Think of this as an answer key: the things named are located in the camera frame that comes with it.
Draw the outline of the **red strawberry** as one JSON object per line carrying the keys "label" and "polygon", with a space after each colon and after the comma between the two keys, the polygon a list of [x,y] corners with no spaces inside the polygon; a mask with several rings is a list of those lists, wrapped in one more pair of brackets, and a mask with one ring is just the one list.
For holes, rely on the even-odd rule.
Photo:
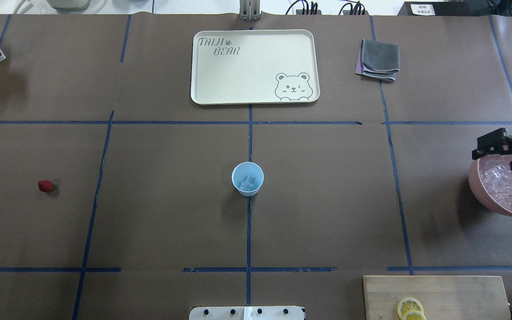
{"label": "red strawberry", "polygon": [[52,192],[55,188],[55,185],[50,180],[39,180],[37,182],[37,186],[41,192]]}

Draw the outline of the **pink bowl of ice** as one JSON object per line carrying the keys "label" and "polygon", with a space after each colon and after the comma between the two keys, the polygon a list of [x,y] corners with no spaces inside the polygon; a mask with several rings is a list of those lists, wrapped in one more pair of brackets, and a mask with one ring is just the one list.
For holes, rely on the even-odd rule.
{"label": "pink bowl of ice", "polygon": [[512,155],[489,155],[474,160],[468,182],[475,198],[486,208],[512,216]]}

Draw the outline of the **light blue plastic cup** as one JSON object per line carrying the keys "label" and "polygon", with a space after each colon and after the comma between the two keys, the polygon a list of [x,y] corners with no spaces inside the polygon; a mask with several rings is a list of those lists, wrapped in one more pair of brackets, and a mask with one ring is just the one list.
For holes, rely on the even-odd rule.
{"label": "light blue plastic cup", "polygon": [[254,162],[243,162],[233,169],[231,179],[233,186],[241,195],[252,197],[264,184],[264,171]]}

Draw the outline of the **grey folded cloth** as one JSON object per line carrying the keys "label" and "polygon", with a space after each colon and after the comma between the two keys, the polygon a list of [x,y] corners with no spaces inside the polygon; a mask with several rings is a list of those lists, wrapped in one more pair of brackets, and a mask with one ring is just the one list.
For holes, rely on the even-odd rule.
{"label": "grey folded cloth", "polygon": [[400,45],[362,39],[354,73],[386,82],[400,71]]}

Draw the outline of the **wooden cutting board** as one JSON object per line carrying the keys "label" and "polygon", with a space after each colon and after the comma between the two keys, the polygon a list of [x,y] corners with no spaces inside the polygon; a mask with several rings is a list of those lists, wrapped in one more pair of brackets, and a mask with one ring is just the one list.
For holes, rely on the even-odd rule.
{"label": "wooden cutting board", "polygon": [[398,320],[400,300],[411,297],[429,320],[509,320],[499,276],[375,276],[362,278],[368,320]]}

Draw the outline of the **lemon slices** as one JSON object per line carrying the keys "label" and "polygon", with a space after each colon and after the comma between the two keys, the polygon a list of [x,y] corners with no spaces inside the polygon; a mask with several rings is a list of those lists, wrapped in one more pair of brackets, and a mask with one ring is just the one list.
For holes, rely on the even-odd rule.
{"label": "lemon slices", "polygon": [[399,320],[426,320],[423,305],[415,298],[407,296],[402,298],[396,306]]}

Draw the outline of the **cream bear tray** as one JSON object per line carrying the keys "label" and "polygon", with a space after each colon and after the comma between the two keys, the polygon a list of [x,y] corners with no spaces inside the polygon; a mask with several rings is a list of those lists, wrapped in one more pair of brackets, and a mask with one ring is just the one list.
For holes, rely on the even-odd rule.
{"label": "cream bear tray", "polygon": [[313,103],[320,97],[308,30],[200,31],[190,97],[199,105]]}

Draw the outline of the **aluminium frame post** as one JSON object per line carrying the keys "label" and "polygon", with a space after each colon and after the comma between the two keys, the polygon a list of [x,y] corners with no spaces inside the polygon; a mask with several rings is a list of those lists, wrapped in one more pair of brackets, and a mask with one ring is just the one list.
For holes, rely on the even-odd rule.
{"label": "aluminium frame post", "polygon": [[257,21],[261,19],[260,0],[240,0],[239,17],[242,21]]}

